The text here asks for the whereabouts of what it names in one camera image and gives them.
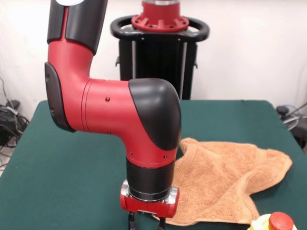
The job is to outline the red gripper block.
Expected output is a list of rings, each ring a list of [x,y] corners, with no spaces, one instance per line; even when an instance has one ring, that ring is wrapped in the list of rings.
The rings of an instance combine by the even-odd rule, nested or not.
[[[128,215],[128,230],[137,230],[135,213],[144,212],[159,217],[158,230],[165,230],[165,218],[173,218],[177,211],[179,201],[179,188],[171,187],[166,198],[149,202],[141,201],[132,196],[127,180],[124,180],[120,195],[120,206],[123,210],[130,211]]]

